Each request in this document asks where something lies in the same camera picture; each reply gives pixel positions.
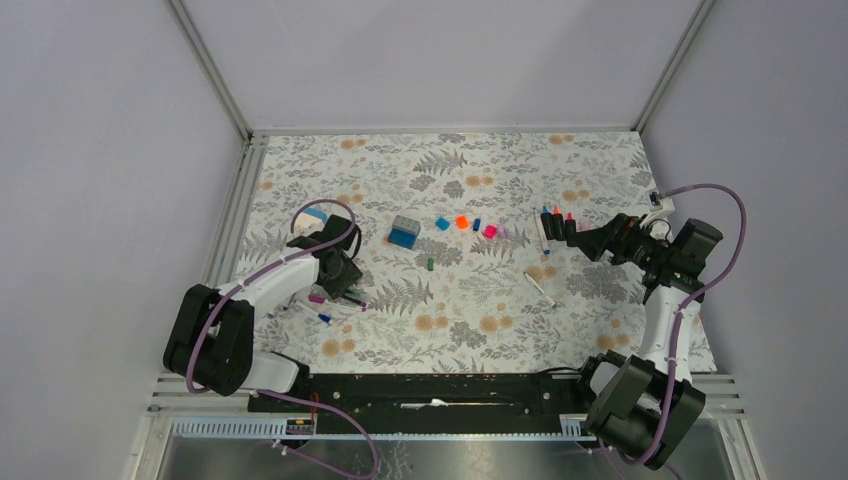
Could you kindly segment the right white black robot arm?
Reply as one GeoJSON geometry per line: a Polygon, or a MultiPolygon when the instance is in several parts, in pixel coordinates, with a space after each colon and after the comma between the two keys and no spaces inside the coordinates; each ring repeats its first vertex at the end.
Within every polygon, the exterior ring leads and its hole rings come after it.
{"type": "Polygon", "coordinates": [[[699,276],[722,233],[690,219],[667,241],[651,234],[643,217],[616,215],[606,225],[579,231],[565,222],[565,241],[588,259],[610,257],[642,271],[645,331],[637,354],[615,352],[589,359],[573,386],[587,415],[587,430],[600,441],[658,469],[700,416],[705,395],[691,380],[689,336],[703,301],[699,276]]]}

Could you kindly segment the orange highlighter black body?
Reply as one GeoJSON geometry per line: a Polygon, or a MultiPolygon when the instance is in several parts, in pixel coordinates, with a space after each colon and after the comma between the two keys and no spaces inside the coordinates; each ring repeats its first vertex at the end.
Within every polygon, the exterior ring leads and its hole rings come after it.
{"type": "Polygon", "coordinates": [[[558,207],[554,208],[554,213],[552,214],[552,224],[553,224],[553,232],[554,237],[557,241],[565,241],[566,240],[566,229],[565,229],[565,219],[558,207]]]}

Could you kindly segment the pink highlighter black body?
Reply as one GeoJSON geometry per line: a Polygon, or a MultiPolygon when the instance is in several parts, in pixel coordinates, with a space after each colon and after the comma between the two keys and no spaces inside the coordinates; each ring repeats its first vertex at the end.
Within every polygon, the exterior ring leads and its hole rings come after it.
{"type": "Polygon", "coordinates": [[[577,223],[573,214],[569,212],[564,220],[566,243],[569,247],[577,247],[577,223]]]}

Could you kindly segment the blue highlighter black body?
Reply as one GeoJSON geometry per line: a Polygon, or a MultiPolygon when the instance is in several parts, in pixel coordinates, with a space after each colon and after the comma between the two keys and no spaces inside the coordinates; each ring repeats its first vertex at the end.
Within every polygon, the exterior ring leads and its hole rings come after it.
{"type": "Polygon", "coordinates": [[[542,213],[540,214],[540,220],[543,225],[543,230],[547,240],[555,240],[556,239],[556,231],[554,227],[553,214],[548,210],[546,206],[542,207],[542,213]]]}

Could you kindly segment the thin white green pen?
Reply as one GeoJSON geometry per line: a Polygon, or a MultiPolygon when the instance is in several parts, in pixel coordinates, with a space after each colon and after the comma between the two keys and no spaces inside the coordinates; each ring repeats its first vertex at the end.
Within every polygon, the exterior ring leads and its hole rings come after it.
{"type": "Polygon", "coordinates": [[[551,309],[555,309],[557,307],[557,302],[550,297],[547,292],[541,287],[541,285],[528,273],[524,273],[525,279],[529,282],[532,288],[542,297],[542,299],[549,305],[551,309]]]}

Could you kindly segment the blue white whiteboard marker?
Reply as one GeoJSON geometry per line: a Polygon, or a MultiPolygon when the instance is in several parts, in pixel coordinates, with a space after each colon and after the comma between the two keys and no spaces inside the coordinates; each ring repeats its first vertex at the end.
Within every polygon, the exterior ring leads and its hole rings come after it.
{"type": "Polygon", "coordinates": [[[547,234],[544,230],[544,225],[542,223],[541,216],[538,212],[534,212],[533,218],[539,236],[541,251],[544,255],[549,255],[551,253],[551,250],[549,248],[547,234]]]}

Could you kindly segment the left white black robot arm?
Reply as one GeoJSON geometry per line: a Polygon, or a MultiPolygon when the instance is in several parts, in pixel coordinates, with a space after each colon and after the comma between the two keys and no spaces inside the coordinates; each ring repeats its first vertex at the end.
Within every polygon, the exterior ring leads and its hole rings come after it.
{"type": "Polygon", "coordinates": [[[318,286],[332,299],[357,283],[353,262],[361,230],[332,215],[322,229],[288,241],[279,254],[242,280],[184,294],[163,353],[164,368],[180,375],[193,392],[229,396],[239,390],[268,390],[288,411],[309,401],[308,368],[283,354],[262,352],[254,343],[256,322],[278,306],[318,286]]]}

